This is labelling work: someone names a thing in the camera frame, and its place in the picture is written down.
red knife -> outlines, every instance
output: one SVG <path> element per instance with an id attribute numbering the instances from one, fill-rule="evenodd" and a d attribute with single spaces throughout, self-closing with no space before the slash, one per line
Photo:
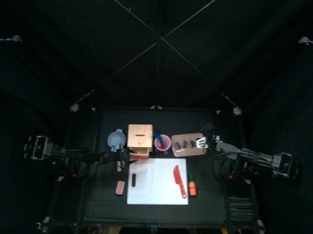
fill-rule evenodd
<path id="1" fill-rule="evenodd" d="M 185 190 L 182 180 L 181 180 L 181 172 L 180 172 L 178 165 L 176 165 L 176 167 L 174 167 L 174 178 L 176 178 L 176 183 L 180 185 L 180 188 L 181 188 L 181 196 L 182 196 L 182 198 L 186 198 L 188 194 L 186 194 L 186 190 Z"/>

knife handle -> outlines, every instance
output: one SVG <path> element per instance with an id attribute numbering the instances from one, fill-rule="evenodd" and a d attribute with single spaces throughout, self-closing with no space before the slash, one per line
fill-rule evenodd
<path id="1" fill-rule="evenodd" d="M 180 188 L 181 188 L 181 196 L 182 196 L 182 198 L 186 198 L 188 194 L 186 194 L 186 190 L 185 190 L 184 185 L 180 185 Z"/>

knife blade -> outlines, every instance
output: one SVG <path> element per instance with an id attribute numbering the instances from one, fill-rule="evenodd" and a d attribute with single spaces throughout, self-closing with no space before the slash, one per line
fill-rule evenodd
<path id="1" fill-rule="evenodd" d="M 186 194 L 186 190 L 185 190 L 185 187 L 182 184 L 181 172 L 180 172 L 178 165 L 176 165 L 176 167 L 174 167 L 174 178 L 176 178 L 176 183 L 180 185 L 180 188 L 181 188 L 181 196 L 182 196 L 182 198 L 186 198 L 188 194 Z"/>

black ceiling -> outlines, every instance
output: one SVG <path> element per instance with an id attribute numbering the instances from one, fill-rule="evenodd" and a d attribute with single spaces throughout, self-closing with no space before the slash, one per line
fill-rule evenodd
<path id="1" fill-rule="evenodd" d="M 310 0 L 2 1 L 7 49 L 66 104 L 245 107 L 313 36 Z"/>

white cutting board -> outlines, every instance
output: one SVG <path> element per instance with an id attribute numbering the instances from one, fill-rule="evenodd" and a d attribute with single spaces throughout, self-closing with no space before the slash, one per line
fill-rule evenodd
<path id="1" fill-rule="evenodd" d="M 174 167 L 178 165 L 188 197 L 182 198 L 180 185 L 176 183 Z M 188 170 L 186 159 L 152 158 L 130 165 L 128 204 L 188 205 Z"/>

